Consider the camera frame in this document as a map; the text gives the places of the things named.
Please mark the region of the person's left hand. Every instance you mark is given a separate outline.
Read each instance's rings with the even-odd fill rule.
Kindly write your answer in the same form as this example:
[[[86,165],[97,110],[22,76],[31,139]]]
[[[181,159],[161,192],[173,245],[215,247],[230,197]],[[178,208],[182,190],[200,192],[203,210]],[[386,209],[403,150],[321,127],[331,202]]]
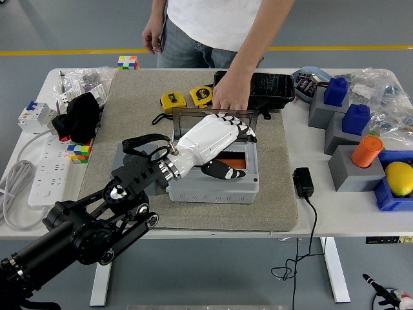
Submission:
[[[214,87],[213,109],[246,110],[250,95],[250,81],[250,76],[227,72]]]

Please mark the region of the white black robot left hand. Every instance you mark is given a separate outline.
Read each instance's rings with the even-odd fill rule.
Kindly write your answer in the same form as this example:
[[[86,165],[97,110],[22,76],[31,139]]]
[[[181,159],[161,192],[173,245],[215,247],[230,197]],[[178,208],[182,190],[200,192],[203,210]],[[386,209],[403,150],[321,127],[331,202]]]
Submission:
[[[177,145],[176,155],[168,155],[175,180],[184,178],[192,167],[221,180],[242,178],[245,172],[232,168],[216,156],[230,146],[238,136],[246,134],[255,143],[255,132],[235,116],[209,114],[183,135]]]

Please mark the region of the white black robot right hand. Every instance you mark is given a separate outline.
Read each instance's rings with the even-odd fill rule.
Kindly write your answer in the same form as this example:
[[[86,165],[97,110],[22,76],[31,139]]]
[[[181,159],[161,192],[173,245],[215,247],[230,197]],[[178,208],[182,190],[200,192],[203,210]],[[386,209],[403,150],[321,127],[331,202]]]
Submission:
[[[376,295],[383,298],[379,305],[390,305],[390,309],[412,309],[412,297],[403,290],[386,289],[369,275],[363,273],[363,278],[376,291]]]

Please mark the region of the person's right hand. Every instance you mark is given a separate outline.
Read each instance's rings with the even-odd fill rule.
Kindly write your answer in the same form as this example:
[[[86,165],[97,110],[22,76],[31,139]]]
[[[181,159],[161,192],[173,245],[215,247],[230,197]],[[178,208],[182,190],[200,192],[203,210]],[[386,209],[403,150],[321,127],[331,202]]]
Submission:
[[[163,30],[163,22],[158,20],[150,20],[142,33],[143,44],[149,54],[162,52],[161,34]]]

